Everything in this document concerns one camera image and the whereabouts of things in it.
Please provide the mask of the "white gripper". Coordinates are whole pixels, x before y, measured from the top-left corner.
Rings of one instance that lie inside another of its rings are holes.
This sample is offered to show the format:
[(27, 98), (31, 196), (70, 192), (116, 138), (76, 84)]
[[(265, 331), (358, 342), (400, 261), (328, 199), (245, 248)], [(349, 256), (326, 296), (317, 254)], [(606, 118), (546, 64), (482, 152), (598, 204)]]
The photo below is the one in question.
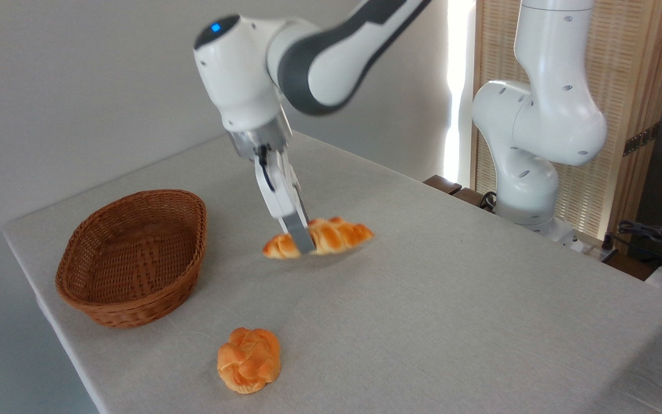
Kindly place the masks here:
[(271, 217), (282, 223), (300, 254), (315, 251), (301, 187), (286, 151), (260, 147), (254, 166), (256, 181)]

